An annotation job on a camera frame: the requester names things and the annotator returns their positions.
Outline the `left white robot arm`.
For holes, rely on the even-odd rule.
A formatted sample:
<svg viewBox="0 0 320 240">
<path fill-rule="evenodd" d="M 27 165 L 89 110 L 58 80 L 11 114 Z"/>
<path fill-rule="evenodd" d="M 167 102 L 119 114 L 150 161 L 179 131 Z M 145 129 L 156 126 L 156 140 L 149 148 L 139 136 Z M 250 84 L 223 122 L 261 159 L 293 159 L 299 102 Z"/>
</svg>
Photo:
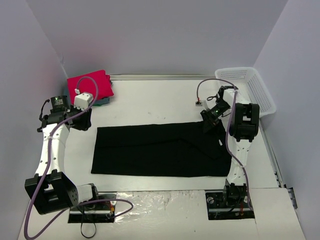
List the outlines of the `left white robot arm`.
<svg viewBox="0 0 320 240">
<path fill-rule="evenodd" d="M 87 131 L 91 127 L 91 106 L 94 96 L 84 92 L 69 104 L 65 95 L 48 100 L 49 114 L 40 115 L 43 143 L 39 165 L 34 177 L 25 181 L 24 188 L 33 200 L 32 205 L 41 215 L 75 208 L 83 203 L 89 209 L 97 208 L 101 197 L 93 183 L 76 186 L 65 174 L 64 159 L 71 129 Z"/>
</svg>

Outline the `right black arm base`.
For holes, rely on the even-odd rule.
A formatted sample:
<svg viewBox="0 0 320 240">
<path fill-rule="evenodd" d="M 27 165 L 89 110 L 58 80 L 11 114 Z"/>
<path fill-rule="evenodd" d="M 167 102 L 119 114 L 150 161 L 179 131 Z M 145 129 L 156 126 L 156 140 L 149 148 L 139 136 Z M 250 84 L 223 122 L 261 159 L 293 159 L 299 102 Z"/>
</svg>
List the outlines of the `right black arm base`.
<svg viewBox="0 0 320 240">
<path fill-rule="evenodd" d="M 254 219 L 247 196 L 224 199 L 222 191 L 206 191 L 207 216 L 210 221 Z"/>
</svg>

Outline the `white plastic basket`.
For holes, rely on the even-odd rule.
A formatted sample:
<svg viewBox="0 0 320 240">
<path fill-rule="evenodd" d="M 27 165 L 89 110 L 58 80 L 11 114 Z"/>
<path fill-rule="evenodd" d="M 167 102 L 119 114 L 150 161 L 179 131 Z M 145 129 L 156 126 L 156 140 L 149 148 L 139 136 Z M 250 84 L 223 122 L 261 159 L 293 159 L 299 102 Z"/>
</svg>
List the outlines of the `white plastic basket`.
<svg viewBox="0 0 320 240">
<path fill-rule="evenodd" d="M 215 71 L 215 77 L 235 84 L 244 98 L 260 107 L 259 117 L 274 114 L 277 110 L 263 79 L 253 67 L 227 67 Z"/>
</svg>

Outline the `aluminium table rail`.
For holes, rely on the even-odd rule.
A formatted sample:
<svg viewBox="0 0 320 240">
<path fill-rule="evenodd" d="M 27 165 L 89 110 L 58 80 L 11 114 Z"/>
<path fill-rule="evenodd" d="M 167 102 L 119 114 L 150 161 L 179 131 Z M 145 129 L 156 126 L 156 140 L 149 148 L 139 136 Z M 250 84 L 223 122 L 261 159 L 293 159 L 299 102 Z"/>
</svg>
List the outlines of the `aluminium table rail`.
<svg viewBox="0 0 320 240">
<path fill-rule="evenodd" d="M 207 74 L 112 74 L 111 81 L 205 80 L 216 76 Z"/>
</svg>

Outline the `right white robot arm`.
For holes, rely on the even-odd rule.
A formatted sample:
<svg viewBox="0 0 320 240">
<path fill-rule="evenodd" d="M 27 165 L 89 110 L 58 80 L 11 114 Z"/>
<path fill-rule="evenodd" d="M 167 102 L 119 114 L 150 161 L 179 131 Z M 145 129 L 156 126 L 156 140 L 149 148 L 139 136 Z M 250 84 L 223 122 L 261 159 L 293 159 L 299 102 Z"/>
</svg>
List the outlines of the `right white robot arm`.
<svg viewBox="0 0 320 240">
<path fill-rule="evenodd" d="M 246 100 L 232 86 L 221 86 L 215 98 L 215 106 L 200 114 L 204 121 L 203 131 L 208 132 L 230 110 L 225 147 L 231 156 L 231 165 L 221 199 L 226 206 L 232 207 L 249 195 L 245 167 L 251 144 L 259 132 L 260 106 Z"/>
</svg>

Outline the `folded teal t shirt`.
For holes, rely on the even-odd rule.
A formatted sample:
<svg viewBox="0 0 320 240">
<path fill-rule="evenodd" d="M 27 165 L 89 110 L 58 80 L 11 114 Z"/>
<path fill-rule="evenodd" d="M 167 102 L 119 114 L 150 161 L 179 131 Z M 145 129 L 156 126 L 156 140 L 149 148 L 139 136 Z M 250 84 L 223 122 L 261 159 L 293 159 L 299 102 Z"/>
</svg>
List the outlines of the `folded teal t shirt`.
<svg viewBox="0 0 320 240">
<path fill-rule="evenodd" d="M 70 106 L 71 105 L 71 98 L 70 98 L 70 93 L 69 93 L 69 90 L 67 87 L 64 88 L 63 90 L 63 95 L 67 97 L 67 102 L 68 102 L 68 105 Z M 93 106 L 94 107 L 100 107 L 100 106 L 104 106 L 104 105 L 107 105 L 110 103 L 110 98 L 109 97 L 105 97 L 105 98 L 102 98 L 100 100 L 97 100 Z"/>
</svg>

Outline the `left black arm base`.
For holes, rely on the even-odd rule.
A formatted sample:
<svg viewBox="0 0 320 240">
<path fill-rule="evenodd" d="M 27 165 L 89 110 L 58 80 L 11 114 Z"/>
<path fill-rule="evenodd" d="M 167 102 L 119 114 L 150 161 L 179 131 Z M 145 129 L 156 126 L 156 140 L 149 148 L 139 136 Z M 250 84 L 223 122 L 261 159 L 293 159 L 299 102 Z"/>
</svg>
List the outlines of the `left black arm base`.
<svg viewBox="0 0 320 240">
<path fill-rule="evenodd" d="M 69 210 L 68 224 L 113 223 L 117 202 L 104 201 L 74 207 Z"/>
</svg>

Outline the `black t shirt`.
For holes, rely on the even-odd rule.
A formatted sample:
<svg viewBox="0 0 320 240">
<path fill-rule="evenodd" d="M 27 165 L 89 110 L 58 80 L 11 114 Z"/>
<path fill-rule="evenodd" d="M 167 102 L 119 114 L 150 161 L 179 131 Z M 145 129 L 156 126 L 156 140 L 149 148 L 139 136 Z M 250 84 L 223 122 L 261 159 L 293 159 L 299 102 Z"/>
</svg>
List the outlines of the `black t shirt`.
<svg viewBox="0 0 320 240">
<path fill-rule="evenodd" d="M 221 122 L 97 129 L 91 173 L 143 177 L 226 177 L 231 156 Z"/>
</svg>

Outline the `folded red t shirt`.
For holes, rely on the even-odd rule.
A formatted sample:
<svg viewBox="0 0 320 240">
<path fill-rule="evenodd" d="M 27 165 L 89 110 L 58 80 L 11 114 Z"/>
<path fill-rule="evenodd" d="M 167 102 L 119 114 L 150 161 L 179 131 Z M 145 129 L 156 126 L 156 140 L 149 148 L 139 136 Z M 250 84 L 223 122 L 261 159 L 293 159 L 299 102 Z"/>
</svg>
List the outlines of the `folded red t shirt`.
<svg viewBox="0 0 320 240">
<path fill-rule="evenodd" d="M 97 98 L 98 100 L 101 100 L 106 97 L 114 96 L 110 75 L 106 74 L 106 71 L 102 69 L 102 70 L 94 71 L 91 73 L 87 73 L 84 75 L 75 76 L 67 79 L 67 87 L 68 87 L 71 104 L 74 103 L 74 99 L 76 96 L 75 89 L 79 89 L 81 93 L 86 92 L 86 93 L 93 94 L 94 97 L 96 96 L 96 87 L 94 83 L 88 78 L 82 80 L 79 86 L 77 87 L 78 81 L 85 76 L 95 80 L 98 86 L 98 98 Z"/>
</svg>

